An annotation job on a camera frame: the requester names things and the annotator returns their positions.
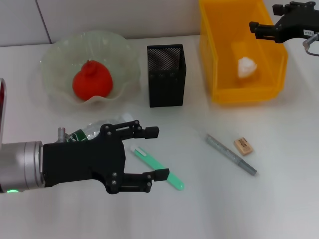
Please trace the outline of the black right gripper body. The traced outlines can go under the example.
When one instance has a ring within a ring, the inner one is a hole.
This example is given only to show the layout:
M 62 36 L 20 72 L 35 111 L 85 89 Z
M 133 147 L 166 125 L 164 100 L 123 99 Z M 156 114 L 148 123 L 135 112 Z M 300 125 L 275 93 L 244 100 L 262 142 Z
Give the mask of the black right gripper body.
M 307 39 L 319 31 L 319 11 L 296 9 L 281 18 L 275 24 L 276 43 L 284 43 L 293 38 Z

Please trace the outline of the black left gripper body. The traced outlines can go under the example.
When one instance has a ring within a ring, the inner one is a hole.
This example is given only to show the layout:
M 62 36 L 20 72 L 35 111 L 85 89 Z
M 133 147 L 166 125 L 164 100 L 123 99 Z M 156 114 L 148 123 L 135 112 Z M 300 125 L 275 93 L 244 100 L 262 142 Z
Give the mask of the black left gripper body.
M 101 182 L 109 194 L 123 192 L 125 153 L 117 132 L 122 126 L 104 124 L 92 140 L 45 144 L 45 187 L 93 179 Z

